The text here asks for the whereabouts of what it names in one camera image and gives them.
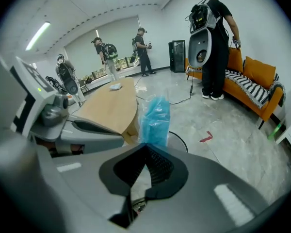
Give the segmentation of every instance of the ceiling light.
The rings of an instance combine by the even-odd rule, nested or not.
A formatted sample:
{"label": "ceiling light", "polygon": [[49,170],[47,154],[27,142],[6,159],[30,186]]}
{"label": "ceiling light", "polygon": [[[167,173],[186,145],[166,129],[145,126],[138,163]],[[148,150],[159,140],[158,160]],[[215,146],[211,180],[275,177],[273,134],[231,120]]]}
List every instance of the ceiling light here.
{"label": "ceiling light", "polygon": [[45,29],[47,29],[49,25],[50,25],[49,22],[45,22],[42,25],[42,27],[37,31],[37,33],[35,33],[35,35],[31,39],[31,41],[29,42],[28,46],[26,47],[26,51],[30,50],[34,46],[35,42],[39,39],[39,37],[41,36],[41,34],[43,34],[43,32],[45,31]]}

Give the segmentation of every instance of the black pants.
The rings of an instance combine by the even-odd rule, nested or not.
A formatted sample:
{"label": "black pants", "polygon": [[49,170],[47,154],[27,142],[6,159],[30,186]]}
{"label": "black pants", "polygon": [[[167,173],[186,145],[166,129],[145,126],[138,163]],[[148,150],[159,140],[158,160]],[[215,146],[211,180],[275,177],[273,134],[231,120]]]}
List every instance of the black pants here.
{"label": "black pants", "polygon": [[141,66],[141,73],[146,74],[146,67],[149,70],[149,72],[152,72],[151,62],[149,59],[149,56],[146,52],[144,52],[140,56],[140,66]]}
{"label": "black pants", "polygon": [[214,98],[222,95],[225,80],[225,69],[228,64],[228,47],[224,41],[213,41],[209,60],[203,65],[203,94],[212,93]]}

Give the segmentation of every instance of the white sneaker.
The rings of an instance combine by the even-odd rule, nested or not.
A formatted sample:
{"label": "white sneaker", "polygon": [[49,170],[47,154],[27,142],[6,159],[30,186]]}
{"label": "white sneaker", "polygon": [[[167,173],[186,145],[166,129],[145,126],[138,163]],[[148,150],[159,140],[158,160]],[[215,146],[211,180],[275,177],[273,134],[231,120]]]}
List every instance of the white sneaker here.
{"label": "white sneaker", "polygon": [[204,95],[204,93],[202,92],[202,97],[203,98],[205,98],[205,99],[208,99],[208,98],[210,98],[210,96],[208,95],[208,96],[206,96],[206,95]]}
{"label": "white sneaker", "polygon": [[222,99],[224,99],[224,94],[222,93],[221,97],[219,97],[219,98],[214,98],[213,96],[211,96],[211,99],[213,99],[215,101],[222,100]]}

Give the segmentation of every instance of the white ceiling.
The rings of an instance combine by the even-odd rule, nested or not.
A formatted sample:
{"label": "white ceiling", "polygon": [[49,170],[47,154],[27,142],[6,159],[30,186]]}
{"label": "white ceiling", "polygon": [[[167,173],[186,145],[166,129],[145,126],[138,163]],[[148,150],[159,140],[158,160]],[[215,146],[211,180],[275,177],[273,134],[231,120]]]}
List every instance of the white ceiling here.
{"label": "white ceiling", "polygon": [[[112,10],[130,6],[165,6],[169,0],[17,0],[0,25],[0,53],[30,56],[46,53],[64,34]],[[45,21],[51,26],[25,51],[28,42]]]}

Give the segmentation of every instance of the person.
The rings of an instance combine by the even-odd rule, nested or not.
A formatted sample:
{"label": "person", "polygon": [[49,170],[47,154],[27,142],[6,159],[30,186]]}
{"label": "person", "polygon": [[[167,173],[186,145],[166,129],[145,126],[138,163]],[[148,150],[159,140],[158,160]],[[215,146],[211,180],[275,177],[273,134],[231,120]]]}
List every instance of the person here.
{"label": "person", "polygon": [[81,91],[79,81],[77,80],[77,78],[76,78],[76,76],[74,74],[75,68],[73,67],[73,65],[71,64],[70,61],[65,60],[65,57],[61,53],[58,54],[58,56],[57,56],[57,64],[56,64],[56,67],[55,67],[55,71],[57,73],[57,76],[60,78],[60,80],[63,83],[64,83],[64,81],[63,81],[61,75],[59,74],[59,65],[61,63],[64,63],[68,67],[68,70],[69,70],[69,73],[70,73],[71,77],[75,80],[75,82],[76,82],[76,84],[78,86],[78,92],[77,92],[77,94],[74,94],[74,95],[71,95],[71,96],[72,96],[73,100],[76,103],[78,103],[79,106],[81,107],[85,103],[86,99],[85,99],[85,97],[84,97],[84,95],[83,95],[83,93]]}
{"label": "person", "polygon": [[213,100],[224,99],[223,85],[225,80],[225,70],[228,64],[228,35],[223,26],[223,18],[227,21],[234,34],[234,40],[238,41],[239,48],[241,42],[237,24],[229,9],[219,0],[205,0],[216,18],[221,17],[213,30],[210,30],[212,37],[212,49],[209,60],[202,68],[202,97]]}
{"label": "person", "polygon": [[102,64],[105,65],[106,73],[111,78],[111,81],[119,80],[120,77],[117,74],[114,61],[108,60],[106,57],[106,54],[105,54],[106,45],[102,43],[102,39],[99,37],[96,37],[94,39],[94,45],[96,47],[97,54],[100,55]]}
{"label": "person", "polygon": [[149,56],[147,54],[147,49],[152,49],[152,45],[145,45],[145,41],[144,41],[144,34],[147,33],[147,31],[144,28],[139,28],[138,29],[138,33],[135,37],[135,41],[137,44],[137,53],[138,53],[138,57],[140,59],[140,66],[141,66],[141,73],[142,73],[142,77],[147,77],[149,76],[146,73],[146,67],[149,70],[150,74],[155,74],[156,72],[152,70],[151,67],[151,62],[149,59]]}

